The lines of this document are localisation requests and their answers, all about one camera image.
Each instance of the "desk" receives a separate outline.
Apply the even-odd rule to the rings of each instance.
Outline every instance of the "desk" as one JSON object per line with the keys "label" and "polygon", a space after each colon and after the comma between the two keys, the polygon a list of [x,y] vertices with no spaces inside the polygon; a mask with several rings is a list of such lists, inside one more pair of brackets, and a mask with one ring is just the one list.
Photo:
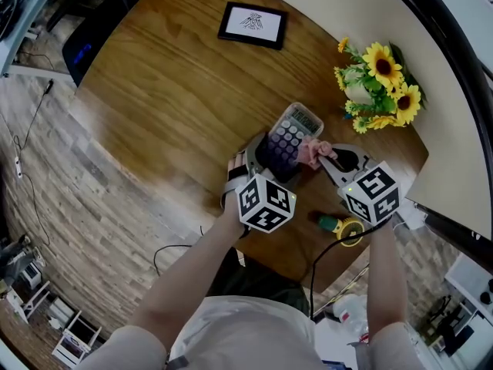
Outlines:
{"label": "desk", "polygon": [[[219,40],[228,1],[288,11],[283,50]],[[114,158],[162,195],[167,227],[177,236],[184,220],[198,231],[220,214],[227,160],[293,101],[325,122],[323,140],[354,143],[386,160],[406,193],[427,151],[411,127],[362,136],[342,120],[346,98],[333,72],[345,63],[335,39],[281,0],[141,0],[103,46],[71,111]],[[293,220],[272,234],[254,231],[237,247],[307,283],[313,259],[334,240],[310,214],[348,212],[324,173],[302,181]],[[328,253],[317,267],[315,290],[334,282],[366,246],[363,240]]]}
{"label": "desk", "polygon": [[8,37],[0,42],[0,76],[9,74],[21,74],[28,76],[40,76],[58,81],[72,81],[72,77],[64,72],[36,69],[34,67],[12,64],[15,54],[21,46],[22,40],[29,37],[28,31],[39,12],[48,0],[28,0],[21,16]]}

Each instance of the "white vase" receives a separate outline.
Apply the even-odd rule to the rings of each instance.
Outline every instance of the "white vase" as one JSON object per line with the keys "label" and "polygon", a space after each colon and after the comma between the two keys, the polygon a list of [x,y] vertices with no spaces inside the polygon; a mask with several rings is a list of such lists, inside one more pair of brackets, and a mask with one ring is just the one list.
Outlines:
{"label": "white vase", "polygon": [[[360,72],[349,71],[348,74],[344,77],[346,80],[352,80],[361,77]],[[346,96],[349,100],[354,101],[357,104],[373,104],[373,100],[370,96],[370,93],[366,90],[363,85],[351,85],[344,90]]]}

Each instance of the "calculator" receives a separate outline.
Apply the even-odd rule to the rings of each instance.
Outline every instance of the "calculator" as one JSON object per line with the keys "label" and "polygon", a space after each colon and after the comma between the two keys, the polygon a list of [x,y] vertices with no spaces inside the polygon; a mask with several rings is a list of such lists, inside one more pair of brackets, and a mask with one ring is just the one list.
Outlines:
{"label": "calculator", "polygon": [[282,183],[299,170],[298,146],[305,136],[317,138],[324,123],[301,103],[287,107],[267,138],[260,144],[257,159]]}

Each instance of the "pink cloth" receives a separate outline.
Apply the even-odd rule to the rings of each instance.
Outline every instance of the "pink cloth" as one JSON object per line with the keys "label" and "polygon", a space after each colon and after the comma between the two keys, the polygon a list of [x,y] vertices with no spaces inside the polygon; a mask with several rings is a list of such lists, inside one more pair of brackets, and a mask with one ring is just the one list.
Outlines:
{"label": "pink cloth", "polygon": [[332,150],[332,145],[327,141],[313,139],[305,136],[298,146],[298,163],[303,163],[316,170],[320,167],[319,156],[328,156],[336,160],[337,154]]}

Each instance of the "picture frame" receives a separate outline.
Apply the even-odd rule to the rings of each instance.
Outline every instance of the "picture frame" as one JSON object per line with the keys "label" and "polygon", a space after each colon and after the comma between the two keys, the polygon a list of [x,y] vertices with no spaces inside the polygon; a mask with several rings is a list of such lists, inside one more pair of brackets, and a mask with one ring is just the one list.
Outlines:
{"label": "picture frame", "polygon": [[228,2],[217,36],[220,39],[281,50],[286,24],[285,11]]}

